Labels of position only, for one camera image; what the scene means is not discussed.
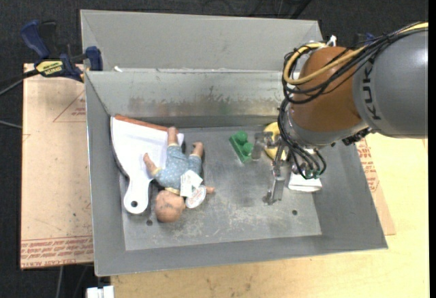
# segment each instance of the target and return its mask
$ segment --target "yellow object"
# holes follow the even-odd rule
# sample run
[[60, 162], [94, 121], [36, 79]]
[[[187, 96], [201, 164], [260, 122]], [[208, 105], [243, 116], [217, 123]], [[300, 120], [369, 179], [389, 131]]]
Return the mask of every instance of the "yellow object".
[[[264, 129], [264, 132], [272, 132], [272, 139], [274, 140], [275, 137], [280, 135], [279, 125], [277, 122], [270, 123], [266, 126]], [[270, 158], [275, 159], [275, 154], [277, 153], [277, 148], [265, 148], [266, 155], [268, 155]], [[286, 159], [286, 152], [283, 152], [281, 154], [281, 159]]]

